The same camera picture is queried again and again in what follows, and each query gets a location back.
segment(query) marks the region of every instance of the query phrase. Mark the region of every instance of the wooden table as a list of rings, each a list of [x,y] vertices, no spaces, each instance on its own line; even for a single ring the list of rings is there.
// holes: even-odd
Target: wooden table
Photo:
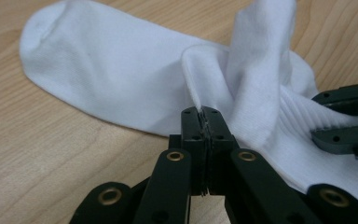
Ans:
[[[23,74],[19,38],[52,0],[0,0],[0,223],[67,223],[94,187],[135,185],[151,174],[167,138],[107,123],[37,88]],[[162,26],[229,44],[250,1],[109,1]],[[358,83],[358,0],[298,1],[292,48],[321,91]],[[228,223],[222,197],[194,198],[191,223]]]

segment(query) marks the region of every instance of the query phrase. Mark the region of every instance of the sock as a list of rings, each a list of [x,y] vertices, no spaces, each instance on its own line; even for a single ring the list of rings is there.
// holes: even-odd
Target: sock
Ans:
[[[262,153],[292,187],[327,183],[358,198],[358,161],[317,148],[310,131],[358,125],[331,111],[289,43],[294,0],[255,0],[236,17],[229,47],[89,1],[37,12],[21,36],[36,85],[97,118],[150,133],[180,132],[180,111],[222,112],[242,147]]]
[[[150,133],[180,131],[187,101],[180,58],[223,46],[92,1],[62,1],[33,15],[21,36],[29,79],[99,119]]]

